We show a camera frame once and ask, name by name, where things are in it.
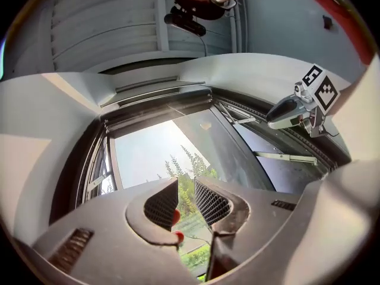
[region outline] green grass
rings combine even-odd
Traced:
[[[205,278],[206,278],[206,273],[205,273],[204,275],[201,275],[201,276],[197,277],[197,279],[198,279],[199,281],[201,281],[202,283],[205,282]]]
[[[180,259],[189,270],[193,270],[197,266],[208,262],[210,259],[210,246],[209,244],[202,245],[198,249],[182,255]]]

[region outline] metal bracket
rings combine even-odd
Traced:
[[[90,182],[87,185],[87,193],[90,193],[93,189],[98,187],[102,183],[102,181],[105,180],[110,174],[111,174],[111,172],[107,172],[107,173],[99,176],[97,179],[93,180],[92,182]]]
[[[277,154],[277,153],[266,153],[266,152],[257,152],[257,151],[254,151],[254,154],[258,157],[266,157],[268,159],[287,160],[288,162],[310,163],[310,164],[313,164],[314,166],[318,165],[318,160],[314,156]]]
[[[259,119],[256,117],[250,116],[246,119],[241,119],[241,120],[236,120],[234,117],[231,116],[231,114],[227,111],[226,107],[223,106],[222,103],[219,103],[220,107],[223,109],[223,111],[227,114],[227,119],[232,122],[234,125],[239,125],[239,124],[245,124],[247,122],[257,122],[258,124],[261,122]]]

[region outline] sky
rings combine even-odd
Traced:
[[[176,170],[170,155],[177,159],[182,171],[187,173],[191,169],[191,162],[181,145],[190,153],[201,156],[206,166],[210,165],[173,121],[162,122],[117,138],[116,158],[123,187],[155,181],[159,179],[157,174],[168,178],[165,161],[169,161],[174,172]]]

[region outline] tree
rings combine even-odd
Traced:
[[[102,190],[101,194],[108,194],[114,191],[110,177],[103,179],[100,189]]]
[[[182,145],[181,147],[190,159],[192,169],[189,171],[193,173],[194,176],[209,176],[213,178],[218,177],[215,169],[206,167],[202,157],[200,157],[197,153],[191,154],[190,151]],[[165,161],[165,167],[169,176],[178,177],[178,209],[181,213],[181,219],[183,219],[190,214],[197,212],[197,208],[195,206],[194,182],[187,173],[183,172],[177,159],[173,156],[170,156],[170,158],[172,159],[172,164],[174,165],[176,172],[174,172],[170,167],[170,163],[168,161]]]

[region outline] window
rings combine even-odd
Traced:
[[[84,201],[115,191],[107,141],[108,139],[104,137],[99,139],[97,151],[94,152],[96,159],[94,159],[92,167],[89,168]]]
[[[263,188],[251,177],[257,172],[252,162],[211,110],[124,135],[115,148],[124,188],[181,173],[194,178],[199,164],[222,181]]]
[[[233,125],[252,151],[283,154],[278,148],[242,125]],[[302,194],[305,186],[321,178],[313,165],[296,161],[284,161],[258,157],[276,191]]]

